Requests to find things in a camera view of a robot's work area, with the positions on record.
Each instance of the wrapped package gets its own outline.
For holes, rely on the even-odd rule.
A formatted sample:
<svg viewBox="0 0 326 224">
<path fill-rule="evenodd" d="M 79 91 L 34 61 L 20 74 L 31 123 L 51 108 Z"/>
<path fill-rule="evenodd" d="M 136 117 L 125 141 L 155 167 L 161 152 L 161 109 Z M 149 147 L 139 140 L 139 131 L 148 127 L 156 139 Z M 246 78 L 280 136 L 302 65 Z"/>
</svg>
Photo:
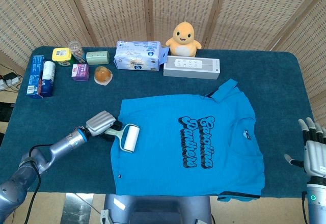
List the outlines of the wrapped package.
<svg viewBox="0 0 326 224">
<path fill-rule="evenodd" d="M 158 71 L 167 61 L 169 48 L 161 47 L 160 42 L 118 41 L 114 63 L 119 70 Z"/>
</svg>

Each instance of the black cable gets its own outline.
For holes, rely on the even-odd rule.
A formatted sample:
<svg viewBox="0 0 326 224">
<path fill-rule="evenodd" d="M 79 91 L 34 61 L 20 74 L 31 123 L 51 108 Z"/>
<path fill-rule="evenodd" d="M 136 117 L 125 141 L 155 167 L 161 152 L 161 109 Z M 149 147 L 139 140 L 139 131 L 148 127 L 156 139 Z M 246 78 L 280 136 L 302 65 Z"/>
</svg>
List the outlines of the black cable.
<svg viewBox="0 0 326 224">
<path fill-rule="evenodd" d="M 26 215 L 26 219 L 25 219 L 25 223 L 24 224 L 27 224 L 29 222 L 29 218 L 30 218 L 30 214 L 31 214 L 31 210 L 32 210 L 32 206 L 33 206 L 33 202 L 34 202 L 34 199 L 35 199 L 35 196 L 40 188 L 40 185 L 41 185 L 41 176 L 40 176 L 40 173 L 39 173 L 39 170 L 36 168 L 36 166 L 34 165 L 35 163 L 32 162 L 32 167 L 33 169 L 35 170 L 36 174 L 37 174 L 37 178 L 39 179 L 39 182 L 37 184 L 37 187 L 33 193 L 33 196 L 32 196 L 32 199 L 31 199 L 31 202 L 30 202 L 30 206 L 29 206 L 29 210 L 27 212 L 27 215 Z"/>
<path fill-rule="evenodd" d="M 302 200 L 302 212 L 304 214 L 305 224 L 308 224 L 307 217 L 306 217 L 306 211 L 305 211 L 305 198 L 306 198 L 306 194 L 307 194 L 306 191 L 303 191 L 301 193 L 301 200 Z"/>
<path fill-rule="evenodd" d="M 35 149 L 37 147 L 45 147 L 45 146 L 51 146 L 51 145 L 53 145 L 53 144 L 38 144 L 38 145 L 32 146 L 30 149 L 30 152 L 29 152 L 29 157 L 31 157 L 33 149 Z"/>
<path fill-rule="evenodd" d="M 5 84 L 7 85 L 8 88 L 10 88 L 12 91 L 15 91 L 16 93 L 18 93 L 17 90 L 12 89 L 12 88 L 11 88 L 12 86 L 9 86 L 9 85 L 8 85 L 8 83 L 7 83 L 7 81 L 6 81 L 5 79 L 4 79 L 4 82 L 5 82 Z"/>
<path fill-rule="evenodd" d="M 15 70 L 13 70 L 13 69 L 10 69 L 10 68 L 8 68 L 7 66 L 4 66 L 3 64 L 0 64 L 1 66 L 3 66 L 3 67 L 5 67 L 6 69 L 8 69 L 8 70 L 12 70 L 13 72 L 15 72 L 15 74 L 16 75 L 20 75 L 20 74 L 18 74 Z"/>
<path fill-rule="evenodd" d="M 6 89 L 0 89 L 0 92 L 18 93 L 18 91 L 17 91 L 17 92 L 14 92 L 14 91 L 8 91 L 8 90 L 6 90 Z"/>
<path fill-rule="evenodd" d="M 15 210 L 14 212 L 12 213 L 12 220 L 11 220 L 11 224 L 14 223 L 14 218 L 15 218 Z"/>
<path fill-rule="evenodd" d="M 213 223 L 216 224 L 213 214 L 211 214 L 211 215 L 212 215 Z"/>
<path fill-rule="evenodd" d="M 33 149 L 37 148 L 37 147 L 43 147 L 43 146 L 51 146 L 52 144 L 39 144 L 39 145 L 34 145 L 31 147 L 30 151 L 29 151 L 29 157 L 31 156 L 32 154 L 32 151 Z M 27 224 L 29 222 L 29 218 L 30 218 L 30 214 L 31 214 L 31 210 L 32 210 L 32 206 L 33 206 L 33 202 L 34 202 L 34 199 L 35 199 L 35 196 L 41 186 L 41 175 L 39 173 L 39 170 L 37 169 L 37 167 L 34 165 L 35 163 L 32 162 L 32 167 L 33 169 L 35 170 L 36 174 L 37 174 L 37 178 L 38 178 L 38 184 L 37 184 L 37 187 L 33 193 L 33 196 L 32 196 L 32 199 L 31 199 L 31 202 L 30 202 L 30 206 L 29 206 L 29 210 L 27 212 L 27 215 L 26 215 L 26 219 L 25 219 L 25 223 L 24 224 Z"/>
</svg>

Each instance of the robot finger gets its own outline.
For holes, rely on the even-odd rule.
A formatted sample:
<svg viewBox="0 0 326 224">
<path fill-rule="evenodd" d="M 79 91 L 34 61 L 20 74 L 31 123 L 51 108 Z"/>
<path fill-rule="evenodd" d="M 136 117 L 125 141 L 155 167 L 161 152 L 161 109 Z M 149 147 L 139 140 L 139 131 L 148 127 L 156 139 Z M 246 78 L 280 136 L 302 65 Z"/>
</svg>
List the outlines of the robot finger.
<svg viewBox="0 0 326 224">
<path fill-rule="evenodd" d="M 305 146 L 307 141 L 310 140 L 309 129 L 308 129 L 308 126 L 307 126 L 307 124 L 305 123 L 305 121 L 303 119 L 299 119 L 298 122 L 299 122 L 299 125 L 301 126 L 302 137 L 304 139 L 304 146 Z"/>
<path fill-rule="evenodd" d="M 284 154 L 284 158 L 286 159 L 286 161 L 290 165 L 295 165 L 295 166 L 298 166 L 300 168 L 303 168 L 304 167 L 304 162 L 303 161 L 292 159 L 292 157 L 290 155 L 288 155 L 288 154 Z"/>
<path fill-rule="evenodd" d="M 315 126 L 316 126 L 317 140 L 318 142 L 323 143 L 321 126 L 317 122 L 315 123 Z"/>
<path fill-rule="evenodd" d="M 306 120 L 307 120 L 308 127 L 309 127 L 310 140 L 317 141 L 315 123 L 312 121 L 312 119 L 310 117 L 307 117 Z"/>
<path fill-rule="evenodd" d="M 323 133 L 323 143 L 326 144 L 326 129 L 324 127 L 321 128 Z"/>
</svg>

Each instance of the dark blue tablecloth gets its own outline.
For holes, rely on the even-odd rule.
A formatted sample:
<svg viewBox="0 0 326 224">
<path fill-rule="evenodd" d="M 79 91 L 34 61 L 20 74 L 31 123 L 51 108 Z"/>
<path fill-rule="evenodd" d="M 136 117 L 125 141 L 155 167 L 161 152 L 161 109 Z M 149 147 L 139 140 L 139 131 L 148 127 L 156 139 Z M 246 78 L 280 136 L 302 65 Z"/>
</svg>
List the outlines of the dark blue tablecloth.
<svg viewBox="0 0 326 224">
<path fill-rule="evenodd" d="M 51 60 L 53 47 L 39 47 L 32 55 Z M 199 50 L 198 57 L 219 58 L 217 80 L 164 77 L 159 72 L 117 70 L 115 48 L 108 50 L 113 73 L 107 86 L 94 81 L 73 81 L 71 67 L 56 67 L 53 96 L 32 99 L 26 95 L 30 66 L 27 67 L 9 126 L 0 147 L 0 182 L 17 169 L 21 156 L 35 144 L 55 143 L 75 126 L 102 110 L 119 115 L 122 99 L 167 94 L 208 94 L 232 78 L 247 95 L 256 113 L 255 134 L 265 163 L 263 197 L 299 197 L 307 177 L 290 166 L 284 153 L 303 158 L 302 134 L 298 118 L 312 116 L 301 71 L 294 55 L 287 52 Z M 102 138 L 89 142 L 53 165 L 42 175 L 40 191 L 114 193 L 111 144 Z"/>
</svg>

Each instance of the wicker panel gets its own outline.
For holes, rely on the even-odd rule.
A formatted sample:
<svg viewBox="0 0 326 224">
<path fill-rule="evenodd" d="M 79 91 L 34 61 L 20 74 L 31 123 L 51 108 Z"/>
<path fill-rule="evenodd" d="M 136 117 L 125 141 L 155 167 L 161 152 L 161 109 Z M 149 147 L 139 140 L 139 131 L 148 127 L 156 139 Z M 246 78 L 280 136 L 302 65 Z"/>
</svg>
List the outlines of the wicker panel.
<svg viewBox="0 0 326 224">
<path fill-rule="evenodd" d="M 312 111 L 314 113 L 315 121 L 326 127 L 326 103 L 318 107 L 312 107 Z"/>
<path fill-rule="evenodd" d="M 195 29 L 195 39 L 203 41 L 214 0 L 153 0 L 154 40 L 163 45 L 172 37 L 177 24 L 191 23 Z"/>
<path fill-rule="evenodd" d="M 89 46 L 68 0 L 0 1 L 0 49 L 20 67 L 38 46 Z"/>
<path fill-rule="evenodd" d="M 298 58 L 310 98 L 326 90 L 326 0 L 320 0 L 280 45 Z"/>
<path fill-rule="evenodd" d="M 100 46 L 146 40 L 144 0 L 80 0 Z"/>
<path fill-rule="evenodd" d="M 266 49 L 304 0 L 224 0 L 209 48 Z"/>
</svg>

